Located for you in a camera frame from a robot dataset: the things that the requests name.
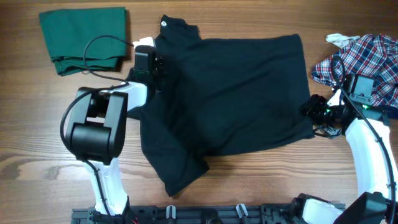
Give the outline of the black t-shirt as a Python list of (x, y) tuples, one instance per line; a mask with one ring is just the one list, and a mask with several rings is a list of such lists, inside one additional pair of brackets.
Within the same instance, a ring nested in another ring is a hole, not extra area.
[(155, 81), (150, 101), (131, 116), (169, 196), (208, 171), (208, 156), (313, 137), (299, 111), (310, 97), (299, 35), (202, 39), (197, 26), (163, 16), (155, 47), (169, 61), (169, 77)]

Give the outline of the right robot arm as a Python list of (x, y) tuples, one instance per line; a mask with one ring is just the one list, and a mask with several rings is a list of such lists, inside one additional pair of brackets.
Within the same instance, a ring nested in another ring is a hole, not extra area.
[(318, 136), (344, 135), (353, 155), (358, 198), (346, 209), (310, 195), (294, 198), (289, 218), (304, 223), (397, 223), (397, 167), (389, 145), (389, 123), (383, 110), (371, 106), (374, 80), (348, 75), (326, 100), (312, 95), (300, 112), (310, 118)]

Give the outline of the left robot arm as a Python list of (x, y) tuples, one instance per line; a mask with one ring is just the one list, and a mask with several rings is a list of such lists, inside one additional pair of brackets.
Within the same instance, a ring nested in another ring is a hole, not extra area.
[(90, 173), (96, 198), (89, 211), (93, 223), (136, 221), (121, 182), (119, 156), (127, 117), (150, 101), (158, 73), (155, 47), (138, 45), (126, 82), (109, 88), (79, 88), (63, 115), (69, 121), (60, 125), (62, 141)]

